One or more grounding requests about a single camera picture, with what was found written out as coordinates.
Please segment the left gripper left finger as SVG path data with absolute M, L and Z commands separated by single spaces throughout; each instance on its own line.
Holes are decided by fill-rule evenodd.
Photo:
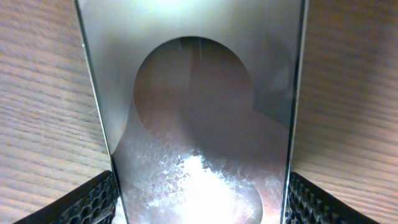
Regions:
M 114 174 L 106 170 L 15 224 L 111 224 L 118 197 Z

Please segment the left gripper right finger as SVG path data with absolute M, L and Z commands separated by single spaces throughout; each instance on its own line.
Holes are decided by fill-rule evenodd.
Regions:
M 286 224 L 378 224 L 296 172 L 289 175 Z

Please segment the Samsung Galaxy smartphone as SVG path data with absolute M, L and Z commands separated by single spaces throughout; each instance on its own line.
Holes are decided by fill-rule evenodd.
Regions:
M 75 1 L 123 222 L 284 222 L 307 6 Z

